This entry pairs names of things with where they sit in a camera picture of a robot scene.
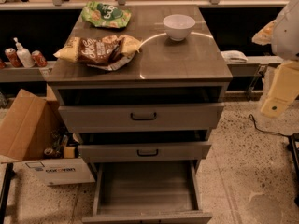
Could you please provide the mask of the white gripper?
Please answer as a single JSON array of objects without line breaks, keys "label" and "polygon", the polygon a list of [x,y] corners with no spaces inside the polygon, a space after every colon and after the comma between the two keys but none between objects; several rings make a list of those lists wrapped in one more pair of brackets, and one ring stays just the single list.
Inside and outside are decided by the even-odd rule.
[{"label": "white gripper", "polygon": [[293,60],[284,61],[275,69],[261,107],[263,115],[277,118],[299,96],[299,0],[290,0],[276,20],[267,23],[251,41],[262,46],[271,43],[275,55]]}]

